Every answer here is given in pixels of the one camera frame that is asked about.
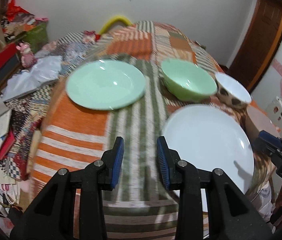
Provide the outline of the pink bowl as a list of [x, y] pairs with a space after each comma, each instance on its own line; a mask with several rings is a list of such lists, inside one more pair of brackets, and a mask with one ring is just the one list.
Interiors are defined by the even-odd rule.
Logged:
[[266, 131], [275, 137], [280, 137], [280, 134], [272, 121], [264, 113], [253, 106], [247, 107], [245, 128], [250, 140], [255, 139], [261, 131]]

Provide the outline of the white spotted bowl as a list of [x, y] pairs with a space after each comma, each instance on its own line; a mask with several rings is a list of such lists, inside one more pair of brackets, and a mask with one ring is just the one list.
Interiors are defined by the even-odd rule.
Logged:
[[216, 96], [227, 106], [242, 109], [252, 102], [251, 95], [245, 87], [231, 76], [218, 72], [215, 74], [215, 82]]

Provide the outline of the white plate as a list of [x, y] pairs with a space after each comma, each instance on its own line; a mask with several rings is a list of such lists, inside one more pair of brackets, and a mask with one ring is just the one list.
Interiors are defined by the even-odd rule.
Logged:
[[254, 172], [253, 151], [241, 126], [225, 112], [203, 104], [175, 111], [162, 135], [168, 147], [201, 170], [221, 168], [246, 193]]

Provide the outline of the mint green bowl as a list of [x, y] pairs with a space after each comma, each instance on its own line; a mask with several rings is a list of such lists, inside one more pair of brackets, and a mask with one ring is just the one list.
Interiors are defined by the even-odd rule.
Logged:
[[198, 65], [180, 59], [161, 62], [164, 85], [178, 100], [200, 102], [217, 92], [213, 77]]

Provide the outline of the mint green plate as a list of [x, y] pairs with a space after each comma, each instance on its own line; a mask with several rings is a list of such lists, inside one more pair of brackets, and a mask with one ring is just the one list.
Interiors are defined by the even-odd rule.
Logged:
[[112, 111], [138, 101], [146, 90], [143, 73], [116, 60], [96, 60], [74, 70], [65, 91], [71, 101], [92, 110]]

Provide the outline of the brown wooden door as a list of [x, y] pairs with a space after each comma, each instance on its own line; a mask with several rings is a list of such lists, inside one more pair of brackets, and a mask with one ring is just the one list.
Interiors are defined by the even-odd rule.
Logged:
[[257, 0], [253, 17], [228, 74], [252, 92], [282, 41], [282, 0]]

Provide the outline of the checkered patchwork quilt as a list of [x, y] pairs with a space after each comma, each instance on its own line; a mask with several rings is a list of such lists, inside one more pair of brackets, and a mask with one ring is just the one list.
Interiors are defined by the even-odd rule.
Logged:
[[[96, 37], [95, 31], [68, 33], [44, 45], [35, 57], [41, 59], [47, 56], [61, 56], [61, 71], [58, 76], [68, 76], [87, 58]], [[23, 180], [28, 173], [26, 166], [32, 137], [47, 114], [55, 84], [48, 83], [30, 94], [6, 102], [7, 107], [12, 109], [11, 128], [16, 141], [0, 160], [0, 169], [14, 179]]]

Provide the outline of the white plastic bag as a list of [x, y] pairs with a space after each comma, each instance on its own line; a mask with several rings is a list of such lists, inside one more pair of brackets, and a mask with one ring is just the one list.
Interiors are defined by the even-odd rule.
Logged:
[[61, 63], [61, 56], [47, 56], [38, 59], [30, 70], [14, 74], [2, 91], [2, 100], [8, 102], [32, 93], [43, 85], [53, 83], [58, 79]]

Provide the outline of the dark blue box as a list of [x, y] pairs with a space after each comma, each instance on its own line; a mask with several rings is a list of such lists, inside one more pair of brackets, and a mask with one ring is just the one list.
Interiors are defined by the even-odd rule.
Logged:
[[20, 65], [18, 55], [13, 55], [1, 68], [0, 68], [0, 82], [10, 74], [16, 67]]

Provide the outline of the patchwork striped bedspread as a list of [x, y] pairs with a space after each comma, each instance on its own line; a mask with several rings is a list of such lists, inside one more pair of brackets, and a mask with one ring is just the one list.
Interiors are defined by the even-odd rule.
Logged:
[[183, 103], [160, 80], [164, 59], [183, 59], [210, 74], [217, 62], [179, 29], [166, 23], [140, 21], [102, 35], [84, 61], [112, 59], [136, 66], [145, 76], [146, 92], [136, 103], [115, 111], [93, 111], [74, 104], [65, 91], [76, 63], [65, 60], [65, 72], [54, 88], [43, 122], [31, 172], [34, 199], [60, 169], [85, 168], [110, 149], [116, 137], [125, 141], [119, 184], [103, 193], [110, 239], [174, 239], [178, 205], [158, 180], [156, 139], [164, 122]]

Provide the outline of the pink pig toy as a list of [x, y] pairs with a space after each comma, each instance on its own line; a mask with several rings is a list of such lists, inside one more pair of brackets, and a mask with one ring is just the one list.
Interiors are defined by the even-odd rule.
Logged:
[[29, 43], [20, 42], [16, 46], [16, 49], [20, 52], [21, 55], [20, 60], [23, 68], [29, 69], [37, 63], [37, 59], [35, 58]]

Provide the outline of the red box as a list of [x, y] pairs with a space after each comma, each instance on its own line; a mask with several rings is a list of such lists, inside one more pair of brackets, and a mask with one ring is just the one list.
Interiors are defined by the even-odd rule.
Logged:
[[8, 60], [17, 54], [18, 50], [16, 46], [15, 43], [10, 43], [0, 52], [0, 69], [8, 62]]

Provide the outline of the green storage box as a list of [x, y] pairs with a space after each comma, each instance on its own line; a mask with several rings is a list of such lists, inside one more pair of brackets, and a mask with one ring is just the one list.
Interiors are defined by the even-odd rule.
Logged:
[[47, 23], [42, 22], [29, 30], [23, 37], [23, 41], [30, 44], [32, 52], [35, 54], [49, 42], [47, 33]]

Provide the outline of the yellow foam tube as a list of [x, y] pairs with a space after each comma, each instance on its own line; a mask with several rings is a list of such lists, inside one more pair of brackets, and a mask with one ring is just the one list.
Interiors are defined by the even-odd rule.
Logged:
[[125, 27], [131, 26], [132, 22], [121, 15], [116, 15], [113, 16], [112, 18], [110, 18], [101, 28], [101, 30], [98, 32], [100, 35], [105, 34], [106, 32], [108, 32], [114, 25], [121, 23], [123, 24]]

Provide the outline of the red plastic bag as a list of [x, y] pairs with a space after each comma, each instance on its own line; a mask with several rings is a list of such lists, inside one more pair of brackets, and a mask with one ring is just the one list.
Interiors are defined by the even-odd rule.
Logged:
[[10, 0], [7, 5], [5, 16], [9, 22], [20, 22], [22, 18], [31, 16], [31, 13], [16, 5], [16, 0]]

